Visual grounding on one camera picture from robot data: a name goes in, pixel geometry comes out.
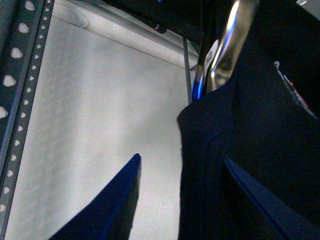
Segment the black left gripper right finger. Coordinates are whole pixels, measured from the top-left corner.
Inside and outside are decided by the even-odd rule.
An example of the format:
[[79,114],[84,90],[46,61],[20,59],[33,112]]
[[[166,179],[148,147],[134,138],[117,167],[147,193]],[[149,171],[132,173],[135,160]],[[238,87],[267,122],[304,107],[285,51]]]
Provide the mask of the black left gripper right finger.
[[236,183],[283,240],[318,240],[320,228],[289,208],[233,160],[225,164]]

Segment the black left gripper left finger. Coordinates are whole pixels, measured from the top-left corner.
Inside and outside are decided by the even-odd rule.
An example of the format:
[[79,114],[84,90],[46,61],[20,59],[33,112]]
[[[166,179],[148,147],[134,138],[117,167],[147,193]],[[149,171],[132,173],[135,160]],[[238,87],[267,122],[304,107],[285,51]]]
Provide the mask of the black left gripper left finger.
[[133,226],[141,179],[135,154],[104,189],[52,240],[127,240]]

